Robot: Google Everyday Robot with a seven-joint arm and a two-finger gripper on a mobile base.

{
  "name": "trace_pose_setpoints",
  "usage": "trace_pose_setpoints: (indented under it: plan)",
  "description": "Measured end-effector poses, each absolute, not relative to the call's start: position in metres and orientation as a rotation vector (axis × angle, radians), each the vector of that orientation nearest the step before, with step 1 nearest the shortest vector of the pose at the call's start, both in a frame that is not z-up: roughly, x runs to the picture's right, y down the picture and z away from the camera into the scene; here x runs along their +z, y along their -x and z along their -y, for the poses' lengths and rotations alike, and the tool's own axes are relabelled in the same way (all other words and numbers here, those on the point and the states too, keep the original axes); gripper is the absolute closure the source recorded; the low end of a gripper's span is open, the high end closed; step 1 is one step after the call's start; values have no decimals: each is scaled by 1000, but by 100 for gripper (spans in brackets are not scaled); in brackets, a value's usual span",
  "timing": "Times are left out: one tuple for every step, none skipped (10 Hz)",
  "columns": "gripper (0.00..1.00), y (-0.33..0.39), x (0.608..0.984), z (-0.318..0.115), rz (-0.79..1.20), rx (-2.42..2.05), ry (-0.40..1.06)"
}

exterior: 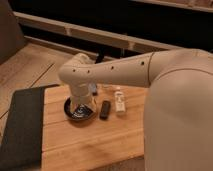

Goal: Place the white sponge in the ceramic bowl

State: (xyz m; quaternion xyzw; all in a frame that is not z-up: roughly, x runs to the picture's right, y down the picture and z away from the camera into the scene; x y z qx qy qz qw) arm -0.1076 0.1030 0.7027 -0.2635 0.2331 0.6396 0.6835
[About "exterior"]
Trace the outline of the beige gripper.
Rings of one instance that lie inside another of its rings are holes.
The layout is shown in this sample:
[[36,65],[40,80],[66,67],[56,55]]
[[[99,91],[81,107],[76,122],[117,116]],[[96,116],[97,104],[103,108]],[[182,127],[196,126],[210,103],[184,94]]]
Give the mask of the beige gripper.
[[88,105],[89,107],[94,108],[93,97],[89,90],[88,84],[70,86],[70,91],[71,91],[70,99],[72,102],[71,110],[74,110],[74,108],[80,104],[85,104]]

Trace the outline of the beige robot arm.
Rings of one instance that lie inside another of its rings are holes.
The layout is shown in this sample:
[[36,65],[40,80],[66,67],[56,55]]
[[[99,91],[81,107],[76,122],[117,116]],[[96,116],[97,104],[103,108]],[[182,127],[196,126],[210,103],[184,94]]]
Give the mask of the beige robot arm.
[[90,83],[146,87],[145,171],[213,171],[213,54],[176,49],[93,64],[77,54],[59,70],[77,104]]

